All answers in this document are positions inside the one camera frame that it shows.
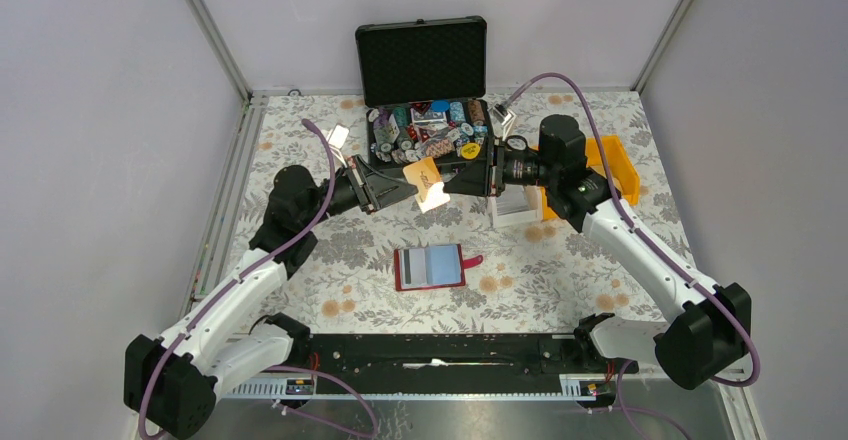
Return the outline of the gold credit card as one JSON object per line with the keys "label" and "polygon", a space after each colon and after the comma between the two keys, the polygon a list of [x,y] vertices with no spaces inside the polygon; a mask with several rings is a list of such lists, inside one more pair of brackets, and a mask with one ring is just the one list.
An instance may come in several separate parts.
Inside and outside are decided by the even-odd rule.
{"label": "gold credit card", "polygon": [[450,195],[444,192],[445,183],[432,157],[406,165],[402,172],[405,180],[416,188],[414,199],[422,213],[450,202]]}

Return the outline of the white plastic bin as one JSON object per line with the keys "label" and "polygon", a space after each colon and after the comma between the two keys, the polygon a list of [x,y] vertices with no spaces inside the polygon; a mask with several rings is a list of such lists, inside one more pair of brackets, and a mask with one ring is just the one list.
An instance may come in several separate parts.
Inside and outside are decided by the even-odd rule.
{"label": "white plastic bin", "polygon": [[490,197],[489,215],[495,229],[541,221],[543,207],[540,188],[509,185],[496,197]]}

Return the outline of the yellow bin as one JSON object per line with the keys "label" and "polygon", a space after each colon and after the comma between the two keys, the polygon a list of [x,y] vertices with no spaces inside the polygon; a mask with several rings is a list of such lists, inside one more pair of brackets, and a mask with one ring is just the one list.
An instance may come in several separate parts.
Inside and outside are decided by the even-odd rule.
{"label": "yellow bin", "polygon": [[[631,206],[637,205],[640,200],[641,179],[622,141],[618,136],[609,135],[602,136],[601,143],[616,189]],[[605,176],[598,143],[594,138],[586,140],[585,153],[587,166],[599,175]]]}
{"label": "yellow bin", "polygon": [[544,188],[539,187],[538,194],[541,219],[543,221],[560,220],[561,217],[549,205],[547,191]]}

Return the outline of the white grey credit card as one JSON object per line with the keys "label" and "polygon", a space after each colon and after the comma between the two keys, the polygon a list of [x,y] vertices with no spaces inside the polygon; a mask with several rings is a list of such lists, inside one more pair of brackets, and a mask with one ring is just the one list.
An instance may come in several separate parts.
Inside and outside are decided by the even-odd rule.
{"label": "white grey credit card", "polygon": [[428,260],[425,248],[404,249],[400,253],[400,285],[402,289],[426,287]]}

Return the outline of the red leather card holder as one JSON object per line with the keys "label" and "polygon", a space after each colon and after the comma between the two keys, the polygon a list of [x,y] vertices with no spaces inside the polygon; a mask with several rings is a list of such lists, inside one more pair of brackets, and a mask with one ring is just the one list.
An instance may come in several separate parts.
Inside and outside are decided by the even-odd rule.
{"label": "red leather card holder", "polygon": [[[400,285],[400,253],[404,249],[425,248],[428,260],[428,282],[426,287],[402,289]],[[428,245],[397,249],[394,251],[395,290],[411,292],[444,288],[458,288],[466,285],[466,271],[483,263],[484,257],[476,255],[465,257],[460,244]]]}

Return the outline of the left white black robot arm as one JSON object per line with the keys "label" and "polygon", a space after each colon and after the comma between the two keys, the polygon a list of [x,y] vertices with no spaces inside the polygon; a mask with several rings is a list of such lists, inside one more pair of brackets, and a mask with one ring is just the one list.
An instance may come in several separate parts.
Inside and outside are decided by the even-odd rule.
{"label": "left white black robot arm", "polygon": [[193,310],[156,338],[137,336],[125,351],[124,403],[138,413],[138,433],[186,439],[221,398],[276,365],[296,371],[309,361],[310,330],[284,315],[260,321],[247,337],[232,336],[271,293],[305,263],[320,222],[359,208],[374,213],[416,195],[415,186],[350,158],[321,184],[300,165],[274,178],[259,229],[234,269]]}

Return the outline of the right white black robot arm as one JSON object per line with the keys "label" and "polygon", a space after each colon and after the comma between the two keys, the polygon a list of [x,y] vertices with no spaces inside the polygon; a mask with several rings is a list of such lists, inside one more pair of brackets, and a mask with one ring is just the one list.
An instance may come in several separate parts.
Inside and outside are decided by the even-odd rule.
{"label": "right white black robot arm", "polygon": [[548,207],[575,231],[600,245],[653,299],[659,321],[597,314],[575,330],[575,362],[597,372],[612,359],[659,366],[692,390],[749,357],[743,385],[758,379],[751,339],[752,301],[737,283],[722,286],[666,245],[639,219],[609,178],[589,167],[586,137],[576,119],[551,115],[540,125],[538,146],[515,135],[494,140],[449,180],[450,194],[495,197],[508,185],[544,190]]}

